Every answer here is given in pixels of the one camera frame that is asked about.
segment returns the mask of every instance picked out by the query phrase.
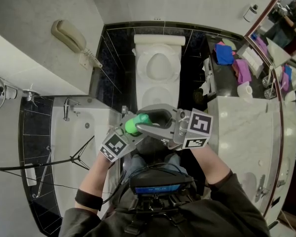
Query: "black stand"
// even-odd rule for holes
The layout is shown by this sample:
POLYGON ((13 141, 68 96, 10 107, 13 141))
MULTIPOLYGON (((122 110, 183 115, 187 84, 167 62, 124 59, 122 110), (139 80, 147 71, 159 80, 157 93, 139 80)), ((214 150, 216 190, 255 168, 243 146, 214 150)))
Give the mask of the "black stand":
POLYGON ((21 169, 28 169, 28 168, 37 168, 37 167, 44 167, 44 166, 51 166, 51 165, 56 165, 56 164, 61 164, 65 162, 71 161, 72 163, 80 166, 81 168, 84 168, 86 170, 89 170, 90 168, 88 167, 87 164, 85 164, 81 160, 81 155, 83 154, 85 148, 89 144, 89 142, 94 138, 94 135, 92 136, 91 139, 89 139, 73 156, 70 156, 70 159, 67 160, 59 160, 59 161, 54 161, 54 162, 49 162, 49 163, 39 163, 39 164, 33 164, 31 166, 17 166, 17 167, 0 167, 0 171, 8 171, 8 170, 21 170, 21 169))

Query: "black counter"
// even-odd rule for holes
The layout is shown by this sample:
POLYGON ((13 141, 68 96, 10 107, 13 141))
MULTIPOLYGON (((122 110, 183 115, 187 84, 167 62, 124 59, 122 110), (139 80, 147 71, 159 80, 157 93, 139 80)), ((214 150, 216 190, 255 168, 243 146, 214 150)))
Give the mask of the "black counter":
MULTIPOLYGON (((209 56, 212 62, 213 67, 213 75, 215 79, 216 84, 216 95, 217 96, 232 96, 232 97, 238 97, 237 93, 237 87, 239 85, 237 77, 235 76, 235 72, 231 65, 219 65, 217 63, 216 53, 214 51, 215 44, 222 41, 222 38, 215 37, 215 36, 206 36, 207 43, 208 43, 208 52, 209 56)), ((239 50, 243 42, 238 40, 231 40, 237 47, 237 50, 239 50)), ((234 59, 240 59, 240 57, 235 54, 234 59)), ((251 74, 252 81, 250 82, 250 86, 252 88, 252 96, 253 98, 265 98, 264 97, 264 91, 265 88, 262 84, 262 78, 266 76, 264 72, 261 73, 260 77, 257 79, 256 76, 251 74)))

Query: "green bottle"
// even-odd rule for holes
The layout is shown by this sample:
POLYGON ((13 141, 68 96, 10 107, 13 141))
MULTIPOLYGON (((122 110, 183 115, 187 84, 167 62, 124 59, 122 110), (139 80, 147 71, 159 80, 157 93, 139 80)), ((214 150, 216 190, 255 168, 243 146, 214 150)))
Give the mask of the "green bottle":
POLYGON ((140 113, 136 117, 128 120, 125 123, 125 130, 126 130, 126 132, 128 132, 130 134, 137 133, 138 130, 136 128, 136 124, 138 124, 138 123, 152 124, 152 122, 150 121, 149 116, 147 114, 140 113))

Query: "blue display screen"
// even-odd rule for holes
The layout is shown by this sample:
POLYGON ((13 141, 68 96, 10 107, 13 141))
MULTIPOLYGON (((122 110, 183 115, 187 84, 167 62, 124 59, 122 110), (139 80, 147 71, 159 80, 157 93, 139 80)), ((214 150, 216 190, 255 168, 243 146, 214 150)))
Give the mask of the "blue display screen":
POLYGON ((180 184, 175 184, 175 185, 168 185, 168 186, 135 188, 135 191, 136 191, 136 194, 154 194, 154 193, 174 192, 174 191, 177 191, 179 187, 180 187, 180 184))

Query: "pink cloth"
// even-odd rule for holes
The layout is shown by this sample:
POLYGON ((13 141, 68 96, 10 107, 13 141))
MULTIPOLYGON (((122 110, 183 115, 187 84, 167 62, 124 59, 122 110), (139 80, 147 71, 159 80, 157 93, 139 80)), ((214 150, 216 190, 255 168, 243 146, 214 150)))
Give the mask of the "pink cloth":
POLYGON ((288 88, 289 88, 289 82, 290 82, 290 79, 289 79, 289 76, 288 74, 286 74, 285 72, 283 73, 283 76, 282 76, 282 83, 281 85, 283 86, 282 90, 284 90, 285 92, 288 91, 288 88))
POLYGON ((225 45, 225 44, 224 44, 224 42, 221 41, 221 42, 217 43, 217 45, 225 45))
POLYGON ((264 43, 264 41, 260 38, 260 37, 257 37, 256 39, 256 43, 257 45, 259 46, 259 48, 262 50, 262 52, 267 55, 267 46, 266 44, 264 43))
POLYGON ((251 74, 248 64, 245 60, 235 60, 232 64, 235 69, 238 70, 238 83, 243 84, 247 81, 251 81, 251 74))

